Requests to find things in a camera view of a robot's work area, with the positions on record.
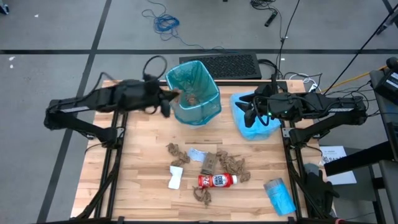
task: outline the table leg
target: table leg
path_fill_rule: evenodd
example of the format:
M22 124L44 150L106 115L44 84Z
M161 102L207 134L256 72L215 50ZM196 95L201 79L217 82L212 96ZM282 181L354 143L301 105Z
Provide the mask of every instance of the table leg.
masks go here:
M352 155L337 159L325 164L326 175L335 175L347 172L363 166L375 164L383 159L391 160L394 158L391 145L388 141L364 149Z

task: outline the teal trash bin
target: teal trash bin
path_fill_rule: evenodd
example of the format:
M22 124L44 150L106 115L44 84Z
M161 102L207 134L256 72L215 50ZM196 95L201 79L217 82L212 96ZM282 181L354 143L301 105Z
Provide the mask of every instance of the teal trash bin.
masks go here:
M166 81L171 90L182 91L178 101L170 102L179 122L201 126L221 112L220 90L200 61L171 69Z

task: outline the bottle label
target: bottle label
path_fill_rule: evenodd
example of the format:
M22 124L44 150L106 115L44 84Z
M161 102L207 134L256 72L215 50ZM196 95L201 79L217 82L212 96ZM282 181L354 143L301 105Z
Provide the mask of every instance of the bottle label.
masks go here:
M225 175L214 175L213 176L213 184L215 187L224 187L227 183L227 179Z
M210 177L204 176L202 182L203 187L210 187L210 181L211 181Z

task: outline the white cable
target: white cable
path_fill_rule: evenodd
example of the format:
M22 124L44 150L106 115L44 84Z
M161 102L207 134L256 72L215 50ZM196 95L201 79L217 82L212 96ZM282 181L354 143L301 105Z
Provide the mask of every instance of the white cable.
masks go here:
M298 74L308 77L308 78L304 78L304 80L303 80L304 83L312 82L312 83L314 83L314 84L317 86L317 88L319 89L319 91L322 91L321 88L319 87L319 85L316 83L316 81L313 80L312 78L310 78L309 75L304 74L304 73L298 73ZM289 80L291 80L291 79L292 79L294 76L296 76L296 75L297 75L297 74L292 75L292 76L289 78Z

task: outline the yellow cable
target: yellow cable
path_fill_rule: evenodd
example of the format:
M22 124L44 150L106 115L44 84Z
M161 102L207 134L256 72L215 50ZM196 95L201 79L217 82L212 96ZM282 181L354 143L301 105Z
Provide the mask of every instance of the yellow cable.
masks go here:
M387 66L380 67L378 70L383 70L383 69L385 69L385 68L387 68ZM366 73L364 73L364 74L362 74L362 75L358 75L357 77L349 78L349 79L347 79L347 80L342 81L341 83L337 83L337 84L333 85L333 86L331 87L331 89L332 89L332 88L336 88L336 87L341 86L341 85L344 85L345 83L348 83L348 82L351 82L351 81L360 79L360 78L365 77L366 75L369 75L369 74L370 74L370 72L366 72Z

